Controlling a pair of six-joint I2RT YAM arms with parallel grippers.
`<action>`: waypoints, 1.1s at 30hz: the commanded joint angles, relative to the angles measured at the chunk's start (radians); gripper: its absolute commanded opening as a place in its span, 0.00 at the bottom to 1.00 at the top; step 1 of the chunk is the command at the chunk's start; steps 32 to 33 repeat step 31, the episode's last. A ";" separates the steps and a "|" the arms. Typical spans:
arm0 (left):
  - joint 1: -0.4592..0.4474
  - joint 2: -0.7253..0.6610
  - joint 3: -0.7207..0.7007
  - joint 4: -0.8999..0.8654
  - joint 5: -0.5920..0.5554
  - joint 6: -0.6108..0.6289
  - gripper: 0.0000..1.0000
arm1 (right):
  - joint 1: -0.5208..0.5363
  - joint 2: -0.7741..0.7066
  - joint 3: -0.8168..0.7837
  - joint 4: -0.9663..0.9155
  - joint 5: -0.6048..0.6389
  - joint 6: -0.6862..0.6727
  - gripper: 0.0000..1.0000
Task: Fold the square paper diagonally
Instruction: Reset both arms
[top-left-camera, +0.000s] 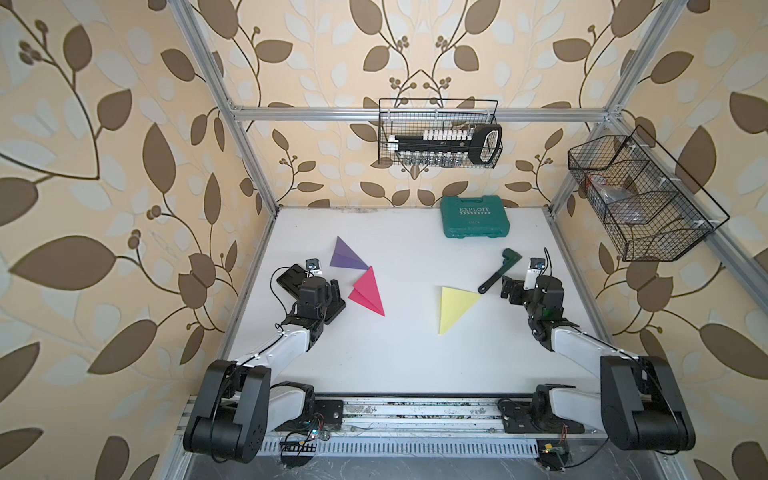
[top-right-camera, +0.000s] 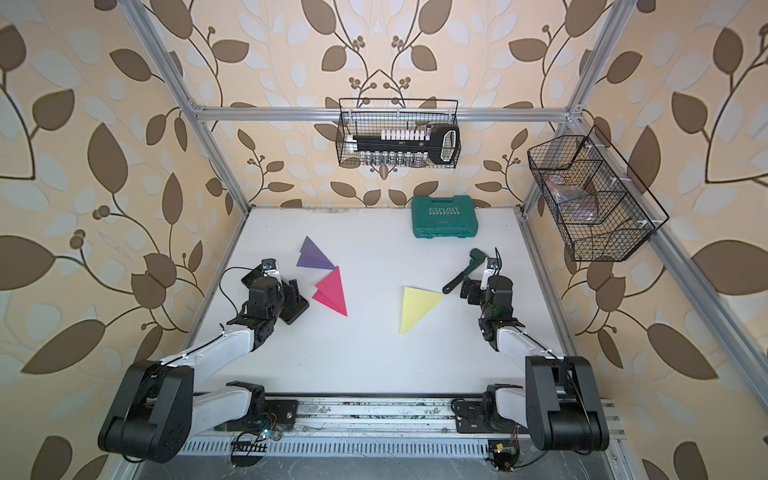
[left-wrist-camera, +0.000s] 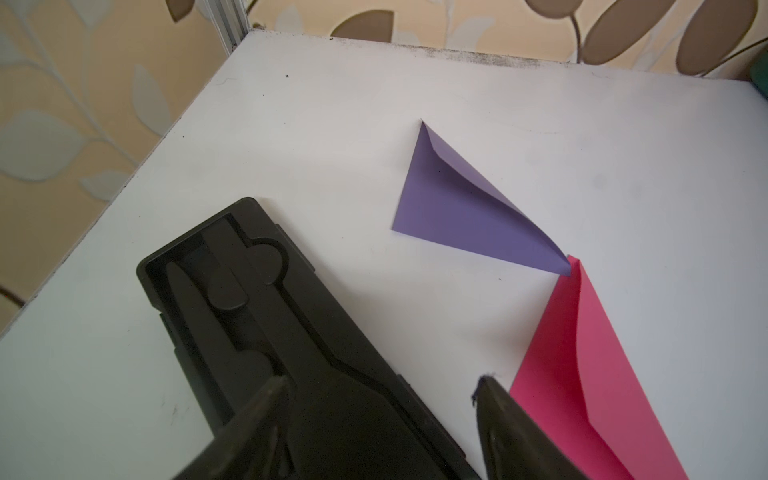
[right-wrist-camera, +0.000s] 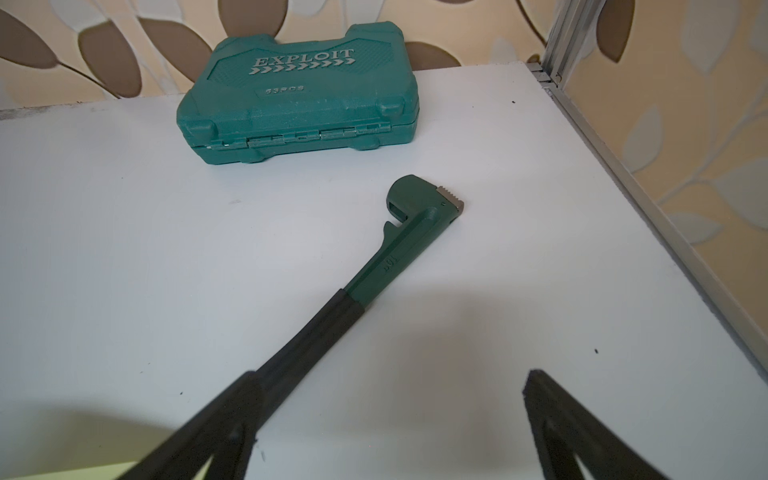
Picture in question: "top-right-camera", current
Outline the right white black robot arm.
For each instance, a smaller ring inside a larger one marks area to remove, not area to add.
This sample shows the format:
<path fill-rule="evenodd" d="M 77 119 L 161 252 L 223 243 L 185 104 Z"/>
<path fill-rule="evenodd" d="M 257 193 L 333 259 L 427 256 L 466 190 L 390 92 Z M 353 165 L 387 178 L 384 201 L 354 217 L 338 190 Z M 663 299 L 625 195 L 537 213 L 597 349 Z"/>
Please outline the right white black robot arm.
<path fill-rule="evenodd" d="M 521 385 L 486 388 L 480 403 L 485 427 L 510 432 L 520 426 L 542 451 L 605 451 L 610 431 L 590 362 L 558 355 L 526 330 L 513 315 L 509 278 L 466 278 L 460 297 L 480 308 L 483 339 L 524 373 Z"/>

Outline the pink square paper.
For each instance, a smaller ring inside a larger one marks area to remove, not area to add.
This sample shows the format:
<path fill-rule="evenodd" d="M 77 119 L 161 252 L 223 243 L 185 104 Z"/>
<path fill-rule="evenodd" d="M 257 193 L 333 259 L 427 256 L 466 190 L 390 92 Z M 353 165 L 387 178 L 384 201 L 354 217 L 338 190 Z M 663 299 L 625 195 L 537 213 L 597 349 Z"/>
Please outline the pink square paper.
<path fill-rule="evenodd" d="M 348 315 L 339 267 L 335 267 L 325 278 L 320 280 L 315 288 L 313 300 L 344 317 Z"/>

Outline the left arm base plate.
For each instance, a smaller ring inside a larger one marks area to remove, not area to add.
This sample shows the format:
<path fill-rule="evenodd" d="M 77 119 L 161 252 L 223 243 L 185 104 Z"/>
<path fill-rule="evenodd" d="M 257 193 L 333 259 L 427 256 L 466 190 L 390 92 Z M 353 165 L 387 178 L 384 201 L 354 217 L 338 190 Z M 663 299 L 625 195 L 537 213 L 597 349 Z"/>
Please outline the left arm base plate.
<path fill-rule="evenodd" d="M 231 420 L 214 428 L 220 432 L 263 432 L 292 430 L 297 420 L 299 402 L 292 399 L 267 399 L 255 413 L 249 411 L 243 418 Z"/>

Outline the purple square paper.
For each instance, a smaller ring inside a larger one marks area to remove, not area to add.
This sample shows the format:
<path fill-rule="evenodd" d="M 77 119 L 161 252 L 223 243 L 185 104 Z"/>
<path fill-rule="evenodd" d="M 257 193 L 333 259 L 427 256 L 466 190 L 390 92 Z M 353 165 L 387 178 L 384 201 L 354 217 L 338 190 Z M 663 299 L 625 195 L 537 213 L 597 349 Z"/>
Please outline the purple square paper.
<path fill-rule="evenodd" d="M 304 239 L 299 252 L 297 267 L 321 270 L 334 270 L 336 268 L 309 236 Z"/>

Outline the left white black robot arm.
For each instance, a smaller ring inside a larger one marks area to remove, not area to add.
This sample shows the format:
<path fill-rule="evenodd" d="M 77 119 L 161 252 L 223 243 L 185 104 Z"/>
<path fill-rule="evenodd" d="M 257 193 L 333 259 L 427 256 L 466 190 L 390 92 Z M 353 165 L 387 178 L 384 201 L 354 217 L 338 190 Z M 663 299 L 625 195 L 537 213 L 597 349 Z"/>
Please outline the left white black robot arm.
<path fill-rule="evenodd" d="M 294 280 L 251 273 L 248 298 L 215 337 L 158 361 L 138 360 L 124 374 L 97 438 L 101 451 L 131 463 L 165 463 L 186 441 L 230 423 L 267 437 L 282 416 L 269 409 L 263 386 L 230 381 L 199 392 L 209 377 L 261 347 L 279 320 L 292 323 L 309 307 Z"/>

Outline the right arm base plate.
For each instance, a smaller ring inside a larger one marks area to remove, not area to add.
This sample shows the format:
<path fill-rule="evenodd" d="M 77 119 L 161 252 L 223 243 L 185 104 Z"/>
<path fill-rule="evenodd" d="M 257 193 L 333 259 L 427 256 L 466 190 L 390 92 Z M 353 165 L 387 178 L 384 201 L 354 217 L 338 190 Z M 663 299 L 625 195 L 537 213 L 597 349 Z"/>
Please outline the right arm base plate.
<path fill-rule="evenodd" d="M 461 434 L 519 434 L 527 435 L 528 430 L 521 424 L 503 418 L 495 410 L 492 400 L 453 399 L 450 408 Z"/>

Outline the yellow square paper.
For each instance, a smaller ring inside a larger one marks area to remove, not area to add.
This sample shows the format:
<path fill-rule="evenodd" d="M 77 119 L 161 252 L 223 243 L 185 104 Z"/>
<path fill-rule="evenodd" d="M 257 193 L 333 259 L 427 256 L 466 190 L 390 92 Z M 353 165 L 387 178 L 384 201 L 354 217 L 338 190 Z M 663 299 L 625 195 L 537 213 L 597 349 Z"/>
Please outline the yellow square paper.
<path fill-rule="evenodd" d="M 408 333 L 444 298 L 445 295 L 442 293 L 406 287 L 403 295 L 399 334 Z"/>

